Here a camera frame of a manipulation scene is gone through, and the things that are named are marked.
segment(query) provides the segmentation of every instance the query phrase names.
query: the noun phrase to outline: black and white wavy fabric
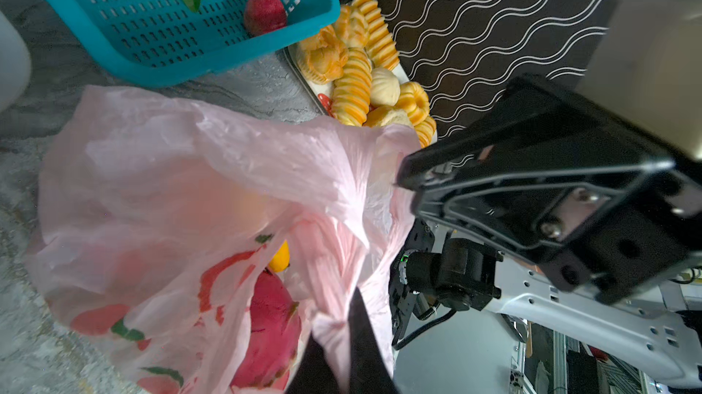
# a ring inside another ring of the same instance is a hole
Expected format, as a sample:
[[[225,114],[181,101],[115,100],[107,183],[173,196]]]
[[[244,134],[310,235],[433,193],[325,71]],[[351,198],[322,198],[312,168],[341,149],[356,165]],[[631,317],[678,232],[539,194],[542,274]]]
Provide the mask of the black and white wavy fabric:
[[[539,73],[575,87],[616,0],[378,0],[410,79],[427,91],[439,138]]]

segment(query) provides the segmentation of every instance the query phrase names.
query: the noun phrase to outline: teal basket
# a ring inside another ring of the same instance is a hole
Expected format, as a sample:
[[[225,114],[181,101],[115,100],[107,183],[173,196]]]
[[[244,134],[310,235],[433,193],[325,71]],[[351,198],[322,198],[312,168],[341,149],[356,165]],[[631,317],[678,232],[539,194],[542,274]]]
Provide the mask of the teal basket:
[[[244,29],[247,0],[47,0],[90,55],[113,75],[166,87],[220,73],[308,38],[339,15],[339,0],[281,0],[288,26],[255,38]]]

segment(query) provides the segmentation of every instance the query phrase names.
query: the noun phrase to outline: translucent bag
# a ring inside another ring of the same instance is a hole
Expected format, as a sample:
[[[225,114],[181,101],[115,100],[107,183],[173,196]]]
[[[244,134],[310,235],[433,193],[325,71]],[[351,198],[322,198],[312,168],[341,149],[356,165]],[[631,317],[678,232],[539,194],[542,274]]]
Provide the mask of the translucent bag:
[[[312,332],[347,386],[358,287],[392,375],[389,266],[413,222],[393,183],[419,147],[406,126],[289,125],[87,87],[46,155],[26,266],[54,316],[130,380],[221,394],[246,354],[253,285],[287,240],[298,356]]]

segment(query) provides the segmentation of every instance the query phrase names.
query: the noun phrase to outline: countertop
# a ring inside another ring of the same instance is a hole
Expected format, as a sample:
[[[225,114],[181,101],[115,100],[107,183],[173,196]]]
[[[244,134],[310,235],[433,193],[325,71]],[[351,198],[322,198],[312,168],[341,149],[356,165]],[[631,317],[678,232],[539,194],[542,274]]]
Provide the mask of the countertop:
[[[53,135],[73,114],[85,85],[127,83],[88,56],[45,0],[0,0],[0,11],[24,39],[32,60],[29,87],[0,113],[0,391],[141,393],[86,339],[53,321],[22,265],[37,225],[41,158]],[[281,52],[155,91],[263,119],[303,122],[319,115]]]

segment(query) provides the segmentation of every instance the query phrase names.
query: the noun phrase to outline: plastic bag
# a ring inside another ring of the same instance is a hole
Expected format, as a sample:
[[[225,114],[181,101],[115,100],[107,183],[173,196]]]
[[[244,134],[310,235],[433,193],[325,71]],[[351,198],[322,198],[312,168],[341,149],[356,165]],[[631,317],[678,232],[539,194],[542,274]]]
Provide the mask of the plastic bag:
[[[389,266],[413,222],[393,183],[418,149],[406,126],[289,125],[87,87],[45,158],[26,266],[54,316],[130,380],[220,394],[246,353],[256,278],[287,240],[301,351],[311,331],[348,385],[358,286],[392,374]]]

